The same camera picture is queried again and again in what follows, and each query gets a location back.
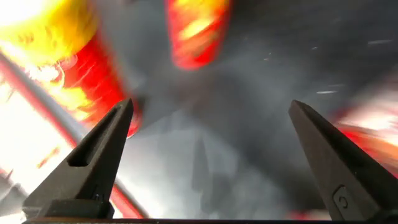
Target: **gray surface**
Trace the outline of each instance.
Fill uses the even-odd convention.
[[[330,116],[398,59],[397,1],[235,1],[220,58],[170,61],[163,1],[97,1],[144,128],[118,178],[151,217],[281,219],[322,208],[287,110]]]

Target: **can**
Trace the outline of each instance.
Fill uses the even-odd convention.
[[[23,0],[2,3],[15,12],[0,16],[0,51],[17,63],[57,103],[88,128],[127,98],[114,57],[98,33],[88,0]],[[141,124],[134,102],[128,136]]]
[[[230,0],[167,0],[174,64],[194,70],[219,54],[228,25]]]

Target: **red can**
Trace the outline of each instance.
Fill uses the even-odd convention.
[[[87,0],[25,3],[41,5],[35,5],[35,12],[29,16],[9,19],[7,24],[0,21],[1,51],[75,119],[93,127],[116,103],[128,97],[119,85],[113,57],[97,33],[93,7]],[[27,5],[23,6],[25,10],[29,9]],[[133,102],[128,136],[141,123],[138,104]]]
[[[172,58],[193,70],[212,62],[226,32],[230,0],[167,0]]]

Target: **red object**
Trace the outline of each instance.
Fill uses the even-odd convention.
[[[55,100],[87,127],[95,126],[118,102],[126,99],[112,57],[103,47],[98,34],[74,56],[56,65],[39,68],[39,75],[46,76],[45,69],[58,72],[50,81],[39,81]],[[141,125],[141,111],[134,102],[134,117],[128,137]]]
[[[203,2],[167,0],[172,58],[182,69],[193,70],[209,64],[221,48],[231,3],[229,0]]]
[[[65,129],[62,123],[47,109],[47,107],[32,93],[32,91],[14,75],[11,68],[0,60],[0,71],[7,82],[13,86],[28,102],[32,105],[39,114],[46,118],[58,132],[63,136],[63,138],[71,145],[71,147],[76,147],[78,144],[73,136]],[[111,200],[118,208],[118,210],[123,214],[124,218],[144,218],[144,216],[139,212],[138,209],[127,199],[127,197],[119,190],[118,186],[114,184],[111,192]]]

